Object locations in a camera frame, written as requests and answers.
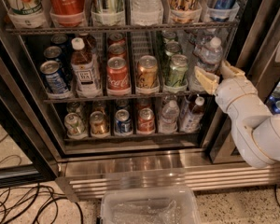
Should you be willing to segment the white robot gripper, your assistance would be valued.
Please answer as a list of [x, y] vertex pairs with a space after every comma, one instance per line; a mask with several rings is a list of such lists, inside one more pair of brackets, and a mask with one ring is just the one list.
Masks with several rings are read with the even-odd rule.
[[215, 94], [215, 100], [223, 112], [238, 98], [248, 94], [257, 95], [257, 89], [244, 77], [245, 72], [232, 66], [227, 60], [222, 60], [220, 73], [224, 80], [218, 85], [219, 77], [195, 66], [197, 80], [208, 94]]

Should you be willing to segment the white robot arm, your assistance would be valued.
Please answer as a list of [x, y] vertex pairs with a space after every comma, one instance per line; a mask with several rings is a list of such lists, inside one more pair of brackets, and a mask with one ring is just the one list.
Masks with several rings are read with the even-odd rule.
[[220, 74], [200, 67], [194, 74], [204, 90], [231, 119], [231, 136], [250, 166], [265, 168], [280, 162], [280, 114], [273, 114], [241, 69], [222, 61]]

